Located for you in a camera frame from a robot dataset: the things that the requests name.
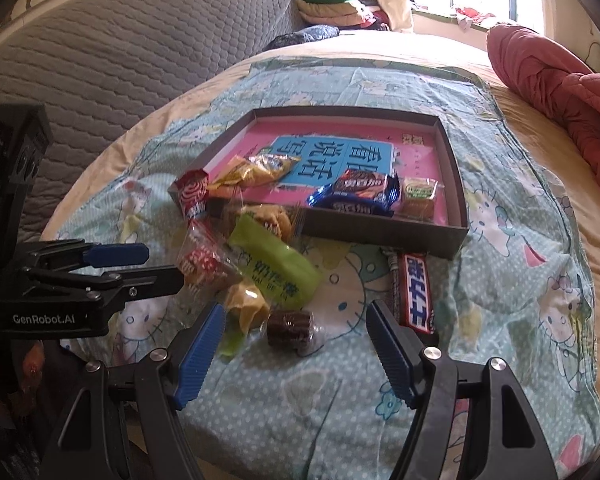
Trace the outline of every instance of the stack of clothes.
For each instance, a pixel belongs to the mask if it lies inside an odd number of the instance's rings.
[[[340,29],[389,30],[389,19],[376,0],[296,0],[302,18]]]

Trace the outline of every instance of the pink book cover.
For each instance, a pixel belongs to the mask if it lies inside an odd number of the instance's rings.
[[[305,205],[314,190],[332,183],[348,168],[433,178],[443,184],[431,129],[420,124],[388,124],[346,119],[258,119],[229,142],[205,170],[212,182],[234,155],[278,153],[299,157],[293,170],[274,186],[243,192],[250,202],[282,205]],[[436,199],[437,225],[448,225],[443,193],[440,189]]]

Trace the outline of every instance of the green snack package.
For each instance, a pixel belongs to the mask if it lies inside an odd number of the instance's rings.
[[[320,271],[250,215],[240,216],[228,243],[238,254],[242,274],[270,302],[300,310],[314,296],[322,280]]]

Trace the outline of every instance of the snack bag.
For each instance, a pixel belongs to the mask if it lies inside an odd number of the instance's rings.
[[[433,325],[433,304],[427,273],[427,263],[422,254],[396,253],[383,250],[387,256],[393,279],[392,311],[396,321],[418,334],[427,346],[438,346],[440,335]]]
[[[300,160],[295,156],[261,153],[243,158],[239,155],[229,161],[228,165],[216,179],[209,184],[213,196],[226,197],[233,193],[234,187],[255,187],[271,184],[284,177],[294,164]]]
[[[409,177],[402,180],[402,196],[396,213],[412,220],[433,222],[436,195],[441,187],[433,178]]]
[[[392,205],[400,198],[397,176],[373,171],[346,170],[332,184],[319,187],[309,195],[311,207],[347,213],[392,216]]]
[[[203,170],[187,170],[168,189],[173,201],[180,206],[187,223],[206,217],[209,176]]]
[[[316,325],[314,315],[306,310],[276,310],[267,319],[269,346],[296,350],[300,355],[312,354],[325,343],[322,327]]]
[[[240,272],[229,259],[228,251],[200,222],[190,222],[176,266],[184,283],[197,301],[209,301],[220,290],[240,282]],[[204,300],[198,297],[204,292]]]
[[[262,293],[248,280],[232,285],[224,300],[224,309],[238,318],[238,325],[243,334],[261,326],[269,317],[269,303]]]
[[[272,303],[298,310],[313,297],[320,271],[250,215],[238,218],[228,243],[243,275]]]
[[[222,210],[222,232],[226,236],[231,234],[238,218],[242,215],[251,216],[267,231],[290,246],[299,237],[304,222],[304,208],[299,205],[244,205],[240,193],[237,193]]]

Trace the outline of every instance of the gray mattress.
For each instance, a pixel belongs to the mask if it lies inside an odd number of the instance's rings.
[[[55,143],[24,206],[38,238],[84,169],[139,120],[303,27],[294,0],[72,0],[0,45],[0,103],[46,105]]]

